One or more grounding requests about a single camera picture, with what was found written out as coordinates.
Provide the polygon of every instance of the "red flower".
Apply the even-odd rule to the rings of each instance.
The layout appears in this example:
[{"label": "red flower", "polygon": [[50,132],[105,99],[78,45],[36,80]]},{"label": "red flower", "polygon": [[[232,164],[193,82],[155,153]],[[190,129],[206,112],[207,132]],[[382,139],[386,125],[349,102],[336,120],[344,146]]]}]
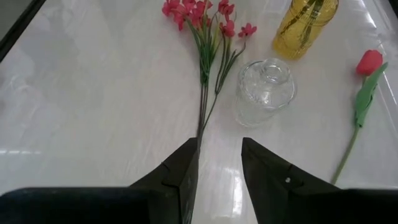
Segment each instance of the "red flower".
[{"label": "red flower", "polygon": [[194,4],[187,2],[184,5],[178,5],[176,10],[174,10],[174,22],[178,24],[178,29],[181,31],[185,18],[189,17]]},{"label": "red flower", "polygon": [[220,28],[221,28],[221,31],[223,32],[223,34],[225,36],[227,36],[227,37],[235,36],[235,31],[234,31],[235,24],[234,24],[233,21],[228,21],[226,23],[226,26],[224,26],[223,23],[221,22],[220,23]]},{"label": "red flower", "polygon": [[208,9],[213,6],[213,3],[211,3],[211,1],[208,1],[208,0],[205,0],[204,2],[203,1],[198,1],[197,2],[197,9],[200,10],[201,12],[204,12],[206,3],[207,3],[207,8]]},{"label": "red flower", "polygon": [[180,5],[180,0],[166,0],[163,4],[162,12],[166,16],[169,16],[170,13]]},{"label": "red flower", "polygon": [[229,0],[222,0],[218,3],[218,11],[223,14],[224,8],[228,6]]},{"label": "red flower", "polygon": [[364,76],[370,76],[376,69],[383,64],[383,55],[377,50],[368,50],[363,55],[361,61],[356,67],[356,73]]},{"label": "red flower", "polygon": [[186,4],[196,4],[196,0],[182,0],[182,4],[186,5]]},{"label": "red flower", "polygon": [[238,34],[239,37],[249,37],[257,31],[257,27],[252,27],[250,23],[246,24],[246,27],[242,27],[242,31]]},{"label": "red flower", "polygon": [[225,15],[225,20],[226,21],[229,21],[229,15],[231,15],[232,12],[234,12],[234,8],[235,8],[234,4],[224,7],[223,12],[221,14]]}]

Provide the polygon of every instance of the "white tabletop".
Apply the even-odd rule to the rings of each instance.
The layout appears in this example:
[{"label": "white tabletop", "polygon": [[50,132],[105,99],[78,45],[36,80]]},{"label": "white tabletop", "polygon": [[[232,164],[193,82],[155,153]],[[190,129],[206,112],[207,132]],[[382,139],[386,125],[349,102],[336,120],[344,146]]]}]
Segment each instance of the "white tabletop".
[{"label": "white tabletop", "polygon": [[[361,81],[354,67],[388,32],[373,20],[385,16],[380,7],[372,9],[374,1],[340,1],[308,54],[288,62],[298,85],[295,101],[267,126],[248,129],[235,122],[231,107],[238,71],[250,60],[275,56],[271,40],[289,1],[235,3],[237,26],[252,22],[258,31],[227,78],[206,129],[193,223],[256,223],[241,165],[243,137],[329,180],[353,132]],[[130,185],[195,136],[198,55],[188,29],[178,32],[162,4],[43,5],[0,64],[1,193]],[[387,76],[394,71],[391,66]],[[339,186],[398,186],[397,134],[385,103],[391,91],[381,90]]]}]

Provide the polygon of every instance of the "yellow vase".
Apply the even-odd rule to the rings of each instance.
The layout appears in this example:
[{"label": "yellow vase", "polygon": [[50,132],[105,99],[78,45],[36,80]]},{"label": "yellow vase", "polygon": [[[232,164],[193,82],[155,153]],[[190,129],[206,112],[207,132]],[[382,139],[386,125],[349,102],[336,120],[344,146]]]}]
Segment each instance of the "yellow vase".
[{"label": "yellow vase", "polygon": [[293,0],[273,41],[286,59],[299,59],[335,15],[339,0]]}]

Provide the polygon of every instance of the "red tulip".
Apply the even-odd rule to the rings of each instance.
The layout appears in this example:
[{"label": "red tulip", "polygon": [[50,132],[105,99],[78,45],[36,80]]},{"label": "red tulip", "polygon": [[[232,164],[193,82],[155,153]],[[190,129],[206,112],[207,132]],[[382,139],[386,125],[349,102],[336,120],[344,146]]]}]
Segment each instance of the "red tulip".
[{"label": "red tulip", "polygon": [[363,55],[361,61],[356,67],[356,73],[364,76],[370,76],[383,64],[383,55],[377,50],[368,50]]}]

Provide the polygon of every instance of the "tulip leaf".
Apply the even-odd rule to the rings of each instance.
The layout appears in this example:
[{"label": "tulip leaf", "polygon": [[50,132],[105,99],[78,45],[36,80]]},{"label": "tulip leaf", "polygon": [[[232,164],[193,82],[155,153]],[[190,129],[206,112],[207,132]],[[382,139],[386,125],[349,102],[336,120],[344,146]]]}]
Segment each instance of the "tulip leaf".
[{"label": "tulip leaf", "polygon": [[365,122],[366,114],[369,111],[370,105],[373,101],[373,94],[377,87],[377,82],[380,76],[388,67],[388,63],[385,63],[380,68],[372,73],[372,75],[366,79],[362,89],[356,95],[355,101],[355,126],[362,128]]}]

